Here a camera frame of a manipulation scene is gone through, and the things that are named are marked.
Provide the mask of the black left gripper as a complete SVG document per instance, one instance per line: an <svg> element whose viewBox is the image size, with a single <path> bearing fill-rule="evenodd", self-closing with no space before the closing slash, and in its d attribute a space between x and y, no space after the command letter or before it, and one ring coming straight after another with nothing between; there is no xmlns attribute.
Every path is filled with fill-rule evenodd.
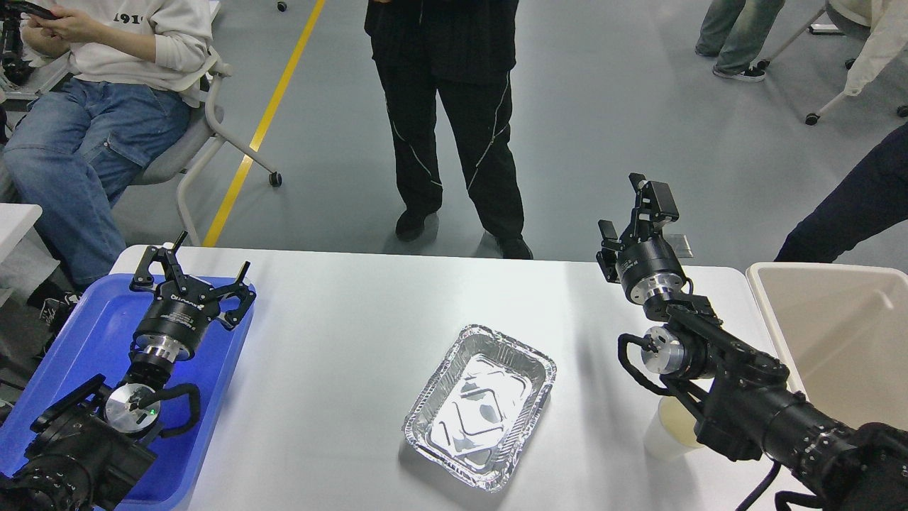
<svg viewBox="0 0 908 511"><path fill-rule="evenodd" d="M190 281L182 272L177 252L188 236L179 233L172 247L148 246L133 274L129 289L133 292L152 292L155 279L150 266L162 266L165 282L155 291L155 298L140 320L133 340L137 347L168 345L175 351L177 361L187 361L195 356L211 322L216 320L230 332L247 316L257 297L245 281L252 263L245 261L236 280L224 287L214 287L207 281ZM236 298L233 309L225 309L221 302Z"/></svg>

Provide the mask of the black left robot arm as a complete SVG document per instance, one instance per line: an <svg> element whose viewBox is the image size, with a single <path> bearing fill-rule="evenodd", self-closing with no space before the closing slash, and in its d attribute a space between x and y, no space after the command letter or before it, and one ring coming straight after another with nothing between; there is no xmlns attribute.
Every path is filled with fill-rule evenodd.
<svg viewBox="0 0 908 511"><path fill-rule="evenodd" d="M4 510L172 510L200 472L253 317L249 263L193 276L181 241L82 295L2 427Z"/></svg>

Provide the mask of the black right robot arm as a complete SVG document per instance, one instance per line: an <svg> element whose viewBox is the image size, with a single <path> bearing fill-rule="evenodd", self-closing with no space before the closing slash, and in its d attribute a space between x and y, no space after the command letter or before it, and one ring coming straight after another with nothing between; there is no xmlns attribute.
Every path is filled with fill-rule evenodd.
<svg viewBox="0 0 908 511"><path fill-rule="evenodd" d="M791 392L789 368L727 333L704 295L696 295L663 227L679 218L667 184L632 172L631 220L619 235L600 220L597 262L655 326L617 339L620 365L662 397L677 398L695 420L697 441L730 461L768 456L768 475L739 505L746 510L781 468L807 493L780 491L778 510L904 510L906 433L879 422L852 428Z"/></svg>

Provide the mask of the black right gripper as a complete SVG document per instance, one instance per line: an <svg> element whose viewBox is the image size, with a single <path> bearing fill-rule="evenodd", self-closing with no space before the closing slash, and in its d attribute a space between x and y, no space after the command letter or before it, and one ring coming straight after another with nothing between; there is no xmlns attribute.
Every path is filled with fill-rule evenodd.
<svg viewBox="0 0 908 511"><path fill-rule="evenodd" d="M648 240L622 242L613 223L600 219L601 247L596 259L606 281L621 285L628 301L662 305L681 294L688 282L677 256L661 236L665 226L678 221L679 210L667 183L638 172L630 172L629 180L636 200L627 233L631 239Z"/></svg>

